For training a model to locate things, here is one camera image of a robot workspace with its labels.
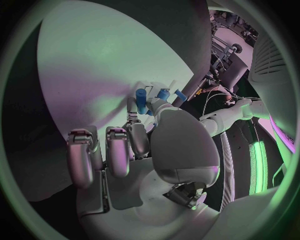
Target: vent grille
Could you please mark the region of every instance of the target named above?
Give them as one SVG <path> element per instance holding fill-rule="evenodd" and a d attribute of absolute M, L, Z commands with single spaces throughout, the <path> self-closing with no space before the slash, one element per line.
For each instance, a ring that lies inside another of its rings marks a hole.
<path fill-rule="evenodd" d="M 260 42 L 256 52 L 254 67 L 256 74 L 276 73 L 285 68 L 285 61 L 270 38 Z"/>

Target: blue object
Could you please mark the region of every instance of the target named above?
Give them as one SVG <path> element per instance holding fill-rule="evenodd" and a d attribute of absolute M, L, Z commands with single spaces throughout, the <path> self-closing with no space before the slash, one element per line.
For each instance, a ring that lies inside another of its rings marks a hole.
<path fill-rule="evenodd" d="M 148 114 L 149 116 L 153 116 L 153 112 L 150 110 L 148 110 L 146 114 Z"/>
<path fill-rule="evenodd" d="M 170 96 L 170 92 L 166 89 L 161 89 L 157 94 L 157 98 L 167 101 L 168 97 Z"/>
<path fill-rule="evenodd" d="M 138 89 L 135 91 L 136 96 L 136 105 L 137 105 L 137 112 L 139 114 L 145 114 L 146 113 L 146 98 L 147 98 L 147 92 L 145 89 Z"/>
<path fill-rule="evenodd" d="M 188 99 L 188 97 L 179 91 L 179 89 L 175 91 L 175 94 L 184 102 Z"/>

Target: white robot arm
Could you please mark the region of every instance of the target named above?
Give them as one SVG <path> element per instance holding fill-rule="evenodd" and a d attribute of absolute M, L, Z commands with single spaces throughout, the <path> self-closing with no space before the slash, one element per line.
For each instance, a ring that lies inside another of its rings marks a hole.
<path fill-rule="evenodd" d="M 270 115 L 262 101 L 244 98 L 230 108 L 224 108 L 200 117 L 211 137 L 223 133 L 237 120 L 249 120 L 252 117 L 269 119 Z"/>

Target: green led strip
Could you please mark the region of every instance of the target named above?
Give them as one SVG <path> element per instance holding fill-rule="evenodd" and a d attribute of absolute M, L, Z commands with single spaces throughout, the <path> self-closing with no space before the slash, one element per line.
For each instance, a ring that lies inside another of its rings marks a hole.
<path fill-rule="evenodd" d="M 268 187 L 268 161 L 263 141 L 249 145 L 251 179 L 249 195 L 260 193 Z"/>

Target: curved white panel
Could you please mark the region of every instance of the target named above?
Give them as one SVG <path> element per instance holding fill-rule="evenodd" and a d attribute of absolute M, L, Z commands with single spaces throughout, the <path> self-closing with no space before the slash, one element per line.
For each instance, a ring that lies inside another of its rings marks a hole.
<path fill-rule="evenodd" d="M 71 129 L 96 125 L 103 154 L 105 129 L 126 122 L 127 96 L 138 81 L 168 86 L 176 79 L 182 90 L 193 76 L 148 28 L 86 1 L 64 1 L 46 16 L 37 63 L 42 92 L 60 133 L 66 139 Z"/>

